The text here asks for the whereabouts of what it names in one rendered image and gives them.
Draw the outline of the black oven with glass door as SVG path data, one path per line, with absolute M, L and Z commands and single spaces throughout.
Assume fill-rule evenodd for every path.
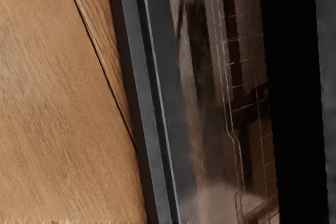
M 148 224 L 336 224 L 336 0 L 110 0 Z

